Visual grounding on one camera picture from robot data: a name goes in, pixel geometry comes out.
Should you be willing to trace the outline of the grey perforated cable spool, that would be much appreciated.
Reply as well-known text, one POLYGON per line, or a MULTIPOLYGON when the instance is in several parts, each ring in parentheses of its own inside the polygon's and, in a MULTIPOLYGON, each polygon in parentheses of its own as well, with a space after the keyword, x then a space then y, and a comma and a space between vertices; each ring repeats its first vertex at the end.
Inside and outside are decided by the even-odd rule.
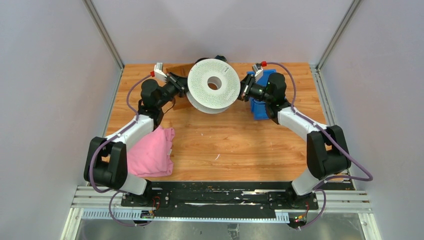
POLYGON ((204 59, 193 65, 187 77, 187 98, 206 114, 227 110, 238 98, 241 84, 237 72, 218 59, 204 59))

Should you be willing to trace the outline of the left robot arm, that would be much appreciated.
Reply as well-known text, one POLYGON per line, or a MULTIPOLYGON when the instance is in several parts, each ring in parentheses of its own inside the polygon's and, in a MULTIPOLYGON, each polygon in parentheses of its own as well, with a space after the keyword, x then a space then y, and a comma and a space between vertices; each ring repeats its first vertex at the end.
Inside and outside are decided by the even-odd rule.
POLYGON ((98 193, 109 191, 134 194, 140 206, 153 201, 149 177, 165 177, 173 172, 170 152, 175 131, 161 127, 163 107, 188 93, 186 77, 174 73, 162 75, 160 86, 151 72, 136 84, 141 86, 138 107, 127 104, 134 112, 132 120, 106 137, 94 137, 84 168, 84 179, 98 193))

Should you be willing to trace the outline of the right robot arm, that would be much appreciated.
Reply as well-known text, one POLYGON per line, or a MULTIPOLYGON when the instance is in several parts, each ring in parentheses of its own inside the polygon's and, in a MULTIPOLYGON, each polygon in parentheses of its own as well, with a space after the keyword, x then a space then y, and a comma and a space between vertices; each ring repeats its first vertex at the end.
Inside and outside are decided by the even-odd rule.
POLYGON ((262 86, 248 74, 240 82, 238 99, 254 99, 265 104, 268 117, 276 124, 288 128, 306 143, 305 171, 291 181, 283 199, 294 209, 303 205, 325 178, 351 167, 352 162, 343 153, 348 151, 344 132, 337 125, 327 126, 298 111, 286 98, 287 84, 281 73, 269 75, 262 86))

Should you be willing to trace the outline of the wooden divided tray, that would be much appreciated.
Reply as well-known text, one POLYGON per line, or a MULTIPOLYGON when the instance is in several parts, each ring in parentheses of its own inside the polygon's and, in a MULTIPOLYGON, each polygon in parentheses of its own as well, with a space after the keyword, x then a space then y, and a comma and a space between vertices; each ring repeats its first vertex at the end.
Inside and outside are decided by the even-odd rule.
MULTIPOLYGON (((187 77, 189 75, 189 71, 194 66, 194 63, 186 63, 186 64, 171 64, 166 67, 167 73, 173 73, 180 77, 187 77)), ((173 110, 181 110, 185 108, 189 108, 191 106, 187 96, 177 97, 175 100, 175 106, 173 110)))

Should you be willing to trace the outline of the blue plastic bin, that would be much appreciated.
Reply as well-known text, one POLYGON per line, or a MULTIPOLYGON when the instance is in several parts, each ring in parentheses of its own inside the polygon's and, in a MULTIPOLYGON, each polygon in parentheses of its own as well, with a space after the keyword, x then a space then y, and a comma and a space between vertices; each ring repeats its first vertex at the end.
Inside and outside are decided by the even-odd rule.
MULTIPOLYGON (((262 77, 256 82, 257 84, 261 86, 266 86, 269 76, 272 73, 276 73, 277 71, 275 69, 267 69, 263 71, 262 77)), ((253 114, 253 119, 255 121, 260 120, 268 120, 269 117, 266 113, 265 103, 263 101, 258 101, 253 98, 249 100, 250 103, 250 111, 253 114)))

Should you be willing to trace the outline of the pink folded cloth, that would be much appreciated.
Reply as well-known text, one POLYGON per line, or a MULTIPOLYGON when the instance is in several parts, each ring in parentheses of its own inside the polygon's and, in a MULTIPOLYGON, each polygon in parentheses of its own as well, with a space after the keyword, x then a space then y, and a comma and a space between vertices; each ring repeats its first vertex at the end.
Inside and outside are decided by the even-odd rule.
POLYGON ((175 130, 159 126, 127 153, 128 172, 139 178, 166 177, 173 172, 171 160, 175 130))

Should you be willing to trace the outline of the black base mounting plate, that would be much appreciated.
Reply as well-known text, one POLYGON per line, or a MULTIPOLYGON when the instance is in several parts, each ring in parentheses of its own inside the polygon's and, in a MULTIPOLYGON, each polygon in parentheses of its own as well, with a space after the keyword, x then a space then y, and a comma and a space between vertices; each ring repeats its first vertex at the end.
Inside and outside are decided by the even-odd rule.
POLYGON ((284 200, 288 181, 154 181, 150 198, 126 194, 112 207, 153 207, 156 216, 209 219, 271 219, 276 210, 318 210, 316 194, 298 207, 284 200))

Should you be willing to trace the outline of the aluminium frame rail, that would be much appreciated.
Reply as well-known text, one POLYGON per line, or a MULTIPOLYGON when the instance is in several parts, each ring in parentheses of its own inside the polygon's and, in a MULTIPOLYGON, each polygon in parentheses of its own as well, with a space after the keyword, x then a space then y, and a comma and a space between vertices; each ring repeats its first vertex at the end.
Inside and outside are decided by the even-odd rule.
POLYGON ((126 200, 122 193, 106 193, 102 196, 87 187, 78 187, 72 200, 72 208, 83 209, 83 219, 117 219, 119 221, 168 221, 168 222, 218 222, 218 223, 284 223, 295 220, 311 222, 313 214, 370 214, 371 204, 364 191, 325 190, 308 200, 304 208, 273 208, 274 203, 249 203, 242 194, 240 203, 190 203, 170 202, 163 199, 156 205, 122 205, 126 200))

